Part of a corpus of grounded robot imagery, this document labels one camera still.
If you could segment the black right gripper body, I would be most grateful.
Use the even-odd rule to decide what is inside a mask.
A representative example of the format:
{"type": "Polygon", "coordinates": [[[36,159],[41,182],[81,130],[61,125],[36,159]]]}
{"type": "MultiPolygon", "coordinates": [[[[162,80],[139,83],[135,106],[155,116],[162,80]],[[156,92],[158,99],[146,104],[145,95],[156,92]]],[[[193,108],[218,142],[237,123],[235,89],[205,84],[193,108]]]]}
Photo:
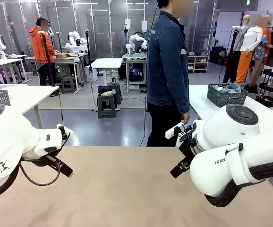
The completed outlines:
{"type": "Polygon", "coordinates": [[[197,145],[195,139],[185,139],[179,146],[179,150],[185,156],[178,164],[180,169],[189,169],[191,161],[196,155],[194,147],[197,145]]]}

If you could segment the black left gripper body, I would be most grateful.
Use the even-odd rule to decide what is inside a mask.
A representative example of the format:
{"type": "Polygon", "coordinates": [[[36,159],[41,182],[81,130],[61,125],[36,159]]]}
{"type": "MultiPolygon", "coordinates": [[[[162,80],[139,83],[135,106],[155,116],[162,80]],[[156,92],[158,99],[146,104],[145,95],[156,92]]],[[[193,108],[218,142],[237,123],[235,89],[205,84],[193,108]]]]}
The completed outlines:
{"type": "Polygon", "coordinates": [[[55,170],[58,170],[59,167],[62,168],[64,166],[63,162],[58,159],[55,154],[48,154],[40,157],[39,159],[22,157],[22,161],[31,162],[38,167],[49,166],[55,170]]]}

